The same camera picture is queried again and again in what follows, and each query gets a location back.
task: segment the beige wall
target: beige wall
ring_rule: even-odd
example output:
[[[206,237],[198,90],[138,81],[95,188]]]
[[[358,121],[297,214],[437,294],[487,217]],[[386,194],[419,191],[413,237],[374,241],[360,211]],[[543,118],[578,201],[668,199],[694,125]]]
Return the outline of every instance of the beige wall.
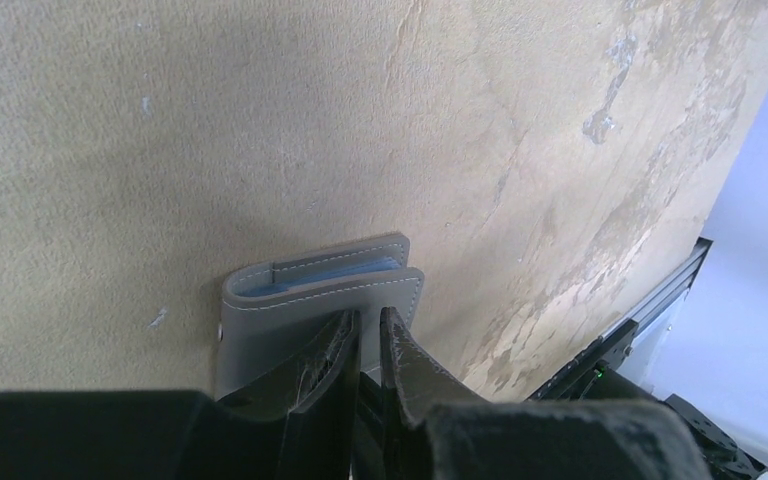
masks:
[[[689,252],[768,2],[0,0],[0,388],[209,389],[241,265],[400,230],[521,398]]]

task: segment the gray wallet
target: gray wallet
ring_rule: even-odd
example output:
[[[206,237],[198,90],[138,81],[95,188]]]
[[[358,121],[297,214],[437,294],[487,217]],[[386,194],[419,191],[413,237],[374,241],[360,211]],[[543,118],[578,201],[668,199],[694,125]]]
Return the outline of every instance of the gray wallet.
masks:
[[[361,314],[361,370],[376,378],[381,310],[410,327],[424,275],[407,266],[401,234],[252,265],[222,285],[216,398],[249,384],[301,349],[329,314]]]

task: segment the white wall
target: white wall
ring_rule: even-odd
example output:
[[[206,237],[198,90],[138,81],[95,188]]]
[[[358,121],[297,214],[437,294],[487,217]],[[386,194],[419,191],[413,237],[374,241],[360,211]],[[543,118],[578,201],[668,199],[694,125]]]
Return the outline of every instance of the white wall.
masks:
[[[713,247],[649,381],[768,450],[768,94],[703,236]]]

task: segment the dark foreground object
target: dark foreground object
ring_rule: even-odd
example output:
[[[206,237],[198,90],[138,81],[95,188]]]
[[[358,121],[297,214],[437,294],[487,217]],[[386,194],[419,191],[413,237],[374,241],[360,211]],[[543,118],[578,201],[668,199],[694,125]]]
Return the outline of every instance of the dark foreground object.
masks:
[[[381,314],[379,385],[360,372],[359,325],[356,312],[334,313],[301,350],[219,401],[0,393],[0,479],[757,477],[724,434],[688,428],[707,421],[692,406],[602,382],[613,372],[599,358],[577,357],[566,370],[575,378],[557,379],[562,393],[541,390],[556,400],[492,404],[434,361],[394,308]]]

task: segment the wall stain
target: wall stain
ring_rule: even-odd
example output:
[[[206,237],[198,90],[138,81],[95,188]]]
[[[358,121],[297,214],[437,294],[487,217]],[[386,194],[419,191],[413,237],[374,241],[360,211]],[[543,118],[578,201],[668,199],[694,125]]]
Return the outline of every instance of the wall stain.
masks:
[[[498,210],[499,206],[502,204],[502,194],[505,193],[505,187],[508,185],[508,178],[511,176],[511,171],[517,164],[517,156],[519,154],[520,147],[522,147],[522,144],[525,142],[526,135],[528,135],[528,129],[526,129],[522,133],[522,136],[519,137],[519,141],[516,143],[513,152],[511,152],[511,154],[508,156],[506,161],[507,167],[505,167],[505,171],[502,172],[502,175],[499,176],[499,180],[496,182],[496,190],[493,193],[493,207],[484,217],[484,222],[480,227],[478,227],[479,232],[483,230],[485,226],[487,226],[487,222],[490,221],[490,219],[493,217],[493,214],[496,213],[496,210]]]
[[[476,368],[486,368],[483,384],[471,385],[473,388],[485,395],[502,392],[504,398],[509,398],[514,390],[527,394],[537,386],[531,385],[532,380],[545,380],[546,372],[541,369],[554,367],[551,362],[546,363],[550,357],[543,350],[549,352],[563,348],[565,343],[587,340],[585,325],[592,327],[620,317],[621,312],[614,310],[600,318],[591,318],[586,309],[584,316],[562,315],[564,318],[547,312],[558,308],[552,302],[561,295],[567,295],[569,300],[565,302],[571,302],[571,306],[585,308],[595,299],[607,299],[613,305],[619,297],[627,284],[625,272],[634,264],[664,211],[686,180],[728,141],[746,94],[746,67],[740,55],[752,23],[767,7],[768,1],[723,5],[704,0],[680,5],[629,0],[620,7],[619,18],[624,19],[624,25],[619,28],[635,32],[636,36],[627,34],[606,52],[620,71],[611,81],[604,105],[584,123],[584,134],[594,144],[605,141],[613,125],[610,107],[632,62],[637,62],[635,68],[643,69],[644,75],[656,78],[665,70],[685,71],[692,62],[698,65],[694,67],[699,72],[696,87],[688,97],[676,99],[685,103],[684,118],[655,140],[656,147],[640,162],[627,193],[596,228],[581,260],[569,264],[560,277],[554,277],[552,284],[532,285],[523,295],[519,310],[509,309],[493,319],[480,348],[463,364],[461,378]],[[529,235],[532,256],[551,244],[545,237],[552,236],[552,216],[553,212],[547,211],[543,225],[538,221]],[[572,299],[570,292],[575,292]],[[545,321],[552,324],[542,325]],[[513,328],[517,328],[513,342],[500,345],[502,332],[512,322],[516,322]],[[579,333],[552,338],[557,330]],[[540,342],[530,345],[534,339]]]

